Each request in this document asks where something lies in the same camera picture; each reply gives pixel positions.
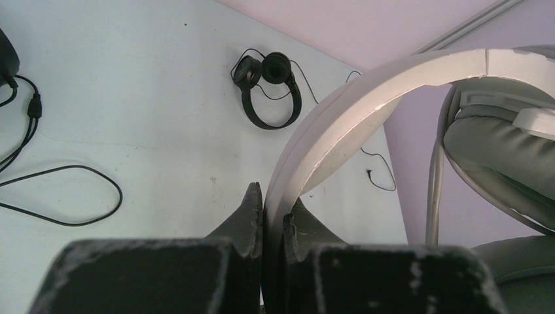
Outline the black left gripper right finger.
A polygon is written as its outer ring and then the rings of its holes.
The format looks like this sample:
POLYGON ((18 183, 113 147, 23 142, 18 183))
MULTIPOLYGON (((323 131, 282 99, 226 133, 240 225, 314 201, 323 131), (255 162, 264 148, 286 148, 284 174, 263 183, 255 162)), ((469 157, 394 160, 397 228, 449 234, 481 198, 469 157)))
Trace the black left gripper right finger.
POLYGON ((347 244, 301 201, 283 218, 283 313, 504 313, 485 263, 459 247, 347 244))

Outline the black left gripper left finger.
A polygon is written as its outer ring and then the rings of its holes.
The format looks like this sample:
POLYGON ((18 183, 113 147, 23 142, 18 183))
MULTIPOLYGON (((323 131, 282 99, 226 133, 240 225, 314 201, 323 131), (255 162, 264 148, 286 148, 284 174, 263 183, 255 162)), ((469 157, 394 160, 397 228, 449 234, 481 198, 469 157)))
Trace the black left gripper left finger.
POLYGON ((53 261, 31 313, 258 313, 262 192, 200 239, 87 239, 53 261))

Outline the white gaming headset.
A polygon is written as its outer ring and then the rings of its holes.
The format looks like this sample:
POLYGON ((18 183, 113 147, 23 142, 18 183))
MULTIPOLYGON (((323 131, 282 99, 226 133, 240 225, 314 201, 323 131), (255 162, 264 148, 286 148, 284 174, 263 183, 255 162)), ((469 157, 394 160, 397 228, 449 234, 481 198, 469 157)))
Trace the white gaming headset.
POLYGON ((284 216, 353 157, 405 95, 439 86, 449 90, 433 141, 424 243, 345 242, 457 247, 439 244, 449 164, 481 198, 535 231, 467 249, 491 272, 504 313, 554 312, 554 47, 539 45, 438 50, 395 60, 344 83, 310 111, 282 150, 264 202, 261 292, 267 313, 283 313, 284 216))

